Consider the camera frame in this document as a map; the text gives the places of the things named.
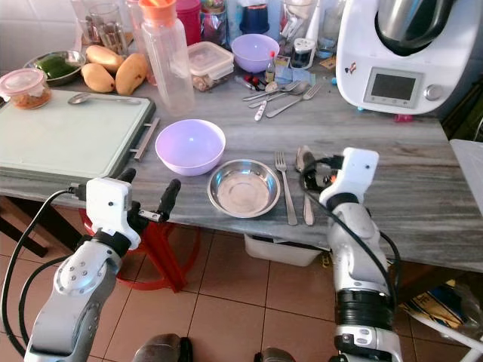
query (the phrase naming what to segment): kitchen counter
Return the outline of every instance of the kitchen counter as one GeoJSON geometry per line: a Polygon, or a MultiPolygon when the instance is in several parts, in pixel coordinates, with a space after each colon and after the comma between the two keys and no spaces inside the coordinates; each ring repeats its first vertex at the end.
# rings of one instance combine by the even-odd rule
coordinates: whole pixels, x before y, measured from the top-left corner
{"type": "MultiPolygon", "coordinates": [[[[315,157],[339,154],[347,146],[372,149],[379,152],[380,161],[365,205],[380,229],[396,242],[402,259],[483,272],[483,219],[438,120],[415,117],[411,123],[395,123],[389,114],[359,112],[331,85],[329,72],[320,67],[316,72],[323,86],[314,99],[275,118],[255,122],[256,109],[241,101],[250,91],[233,80],[209,93],[196,91],[196,108],[183,117],[205,119],[223,129],[226,150],[221,163],[252,158],[275,169],[273,153],[284,151],[299,225],[287,224],[283,192],[276,207],[256,219],[236,219],[221,213],[208,199],[209,174],[184,177],[173,173],[158,159],[154,140],[141,163],[130,161],[127,165],[137,169],[133,199],[144,209],[156,208],[159,196],[176,177],[182,187],[172,222],[326,247],[327,220],[316,205],[315,225],[307,226],[303,221],[303,193],[294,170],[297,147],[307,144],[315,157]]],[[[80,81],[59,89],[86,90],[80,81]]],[[[134,96],[158,99],[156,88],[147,83],[134,96]]],[[[285,98],[276,100],[267,110],[287,102],[285,98]]],[[[156,133],[181,119],[163,113],[159,104],[156,115],[161,118],[156,133]]],[[[0,194],[17,198],[43,201],[65,187],[62,183],[0,176],[0,194]]],[[[57,203],[83,206],[70,198],[59,198],[57,203]]]]}

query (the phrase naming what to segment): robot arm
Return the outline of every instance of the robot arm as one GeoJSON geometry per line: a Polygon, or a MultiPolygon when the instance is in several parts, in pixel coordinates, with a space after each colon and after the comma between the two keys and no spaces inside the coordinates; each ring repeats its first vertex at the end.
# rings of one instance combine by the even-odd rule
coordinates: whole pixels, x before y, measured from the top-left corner
{"type": "Polygon", "coordinates": [[[109,178],[87,183],[86,209],[95,235],[57,269],[52,293],[35,320],[25,362],[88,359],[100,311],[115,286],[121,259],[140,243],[139,225],[143,223],[139,219],[168,219],[179,190],[180,182],[173,180],[156,213],[136,210],[133,214],[130,183],[109,178]],[[138,226],[138,232],[128,219],[138,226]]]}
{"type": "MultiPolygon", "coordinates": [[[[343,221],[371,250],[387,271],[380,249],[380,232],[362,205],[372,183],[379,155],[364,149],[345,149],[338,156],[335,180],[320,194],[319,202],[343,221]]],[[[328,243],[334,263],[337,293],[334,342],[336,362],[387,360],[402,362],[399,337],[392,331],[394,314],[389,286],[368,253],[333,219],[329,219],[328,243]]]]}

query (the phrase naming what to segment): cutting board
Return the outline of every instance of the cutting board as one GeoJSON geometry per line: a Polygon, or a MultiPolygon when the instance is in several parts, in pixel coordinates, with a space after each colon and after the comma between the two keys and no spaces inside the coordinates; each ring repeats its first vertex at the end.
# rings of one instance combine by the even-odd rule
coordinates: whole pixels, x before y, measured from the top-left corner
{"type": "Polygon", "coordinates": [[[70,105],[77,94],[53,90],[38,109],[0,109],[0,173],[36,179],[85,181],[115,176],[138,141],[155,105],[89,100],[70,105]]]}

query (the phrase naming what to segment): orange bottle cap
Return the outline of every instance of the orange bottle cap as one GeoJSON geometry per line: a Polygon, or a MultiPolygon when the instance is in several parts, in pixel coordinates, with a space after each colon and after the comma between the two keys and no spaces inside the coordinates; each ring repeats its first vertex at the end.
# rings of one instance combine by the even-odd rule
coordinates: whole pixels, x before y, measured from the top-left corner
{"type": "Polygon", "coordinates": [[[147,21],[173,23],[177,18],[176,0],[139,0],[147,21]]]}

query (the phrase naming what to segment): tiled floor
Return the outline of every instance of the tiled floor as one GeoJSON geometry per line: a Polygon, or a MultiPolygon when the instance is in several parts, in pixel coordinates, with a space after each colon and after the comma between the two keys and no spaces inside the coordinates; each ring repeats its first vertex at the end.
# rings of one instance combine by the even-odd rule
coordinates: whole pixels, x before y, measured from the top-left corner
{"type": "MultiPolygon", "coordinates": [[[[82,230],[76,212],[60,212],[82,230]]],[[[171,246],[181,262],[189,255],[194,236],[193,229],[184,227],[172,234],[171,246]]],[[[38,235],[33,238],[45,244],[38,235]]],[[[0,234],[1,282],[14,248],[15,243],[0,234]]],[[[58,250],[52,250],[45,259],[28,251],[20,254],[8,303],[16,335],[16,306],[23,281],[40,262],[58,255],[58,250]]],[[[50,293],[55,268],[39,275],[29,291],[29,331],[50,293]]],[[[155,269],[142,254],[125,260],[122,275],[143,282],[156,278],[155,269]]],[[[327,361],[337,353],[333,347],[332,271],[318,262],[299,268],[254,259],[245,253],[240,236],[203,230],[202,246],[188,282],[179,293],[142,292],[118,283],[104,305],[88,362],[130,362],[145,341],[160,333],[189,336],[196,362],[248,362],[268,346],[286,349],[299,362],[327,361]]],[[[456,362],[467,350],[419,322],[409,321],[402,312],[396,315],[395,328],[401,337],[405,362],[456,362]]],[[[22,361],[3,330],[0,360],[22,361]]]]}

